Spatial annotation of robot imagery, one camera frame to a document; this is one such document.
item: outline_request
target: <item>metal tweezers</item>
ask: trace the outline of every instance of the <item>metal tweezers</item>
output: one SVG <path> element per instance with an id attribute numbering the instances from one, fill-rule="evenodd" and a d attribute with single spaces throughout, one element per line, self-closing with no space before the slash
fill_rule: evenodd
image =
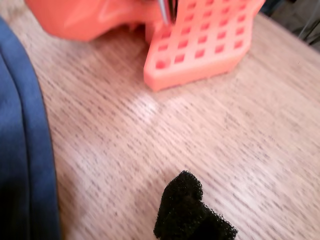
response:
<path id="1" fill-rule="evenodd" d="M 164 23 L 174 24 L 177 19 L 178 0 L 158 0 L 158 3 Z"/>

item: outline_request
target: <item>blue cloth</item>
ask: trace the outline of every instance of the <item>blue cloth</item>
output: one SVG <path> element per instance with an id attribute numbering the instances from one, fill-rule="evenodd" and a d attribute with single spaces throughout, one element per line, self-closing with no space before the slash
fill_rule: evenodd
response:
<path id="1" fill-rule="evenodd" d="M 0 17 L 0 239 L 60 240 L 54 155 L 39 83 Z"/>
<path id="2" fill-rule="evenodd" d="M 266 0 L 260 12 L 271 16 L 273 12 L 284 2 L 284 0 Z"/>

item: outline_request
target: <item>orange silicone tray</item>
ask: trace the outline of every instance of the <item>orange silicone tray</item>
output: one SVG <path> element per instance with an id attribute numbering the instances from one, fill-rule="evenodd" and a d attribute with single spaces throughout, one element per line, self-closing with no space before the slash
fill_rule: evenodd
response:
<path id="1" fill-rule="evenodd" d="M 145 24 L 144 81 L 154 91 L 231 71 L 249 50 L 264 0 L 179 0 L 164 25 L 157 0 L 25 0 L 50 34 L 89 41 L 119 25 Z"/>

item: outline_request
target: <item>wooden table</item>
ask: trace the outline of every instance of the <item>wooden table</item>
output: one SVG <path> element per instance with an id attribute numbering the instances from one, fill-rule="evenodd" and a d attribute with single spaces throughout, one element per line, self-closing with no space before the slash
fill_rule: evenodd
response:
<path id="1" fill-rule="evenodd" d="M 22 0 L 0 14 L 24 44 L 52 133 L 66 240 L 153 240 L 182 170 L 237 240 L 320 236 L 320 55 L 264 18 L 229 74 L 153 93 L 143 34 L 54 38 Z"/>

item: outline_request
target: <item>black sponge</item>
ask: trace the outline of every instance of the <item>black sponge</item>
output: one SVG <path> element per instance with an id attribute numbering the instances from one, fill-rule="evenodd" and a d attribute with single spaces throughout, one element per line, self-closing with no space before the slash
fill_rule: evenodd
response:
<path id="1" fill-rule="evenodd" d="M 154 235 L 160 240 L 234 240 L 237 230 L 201 201 L 194 175 L 183 171 L 164 189 Z"/>

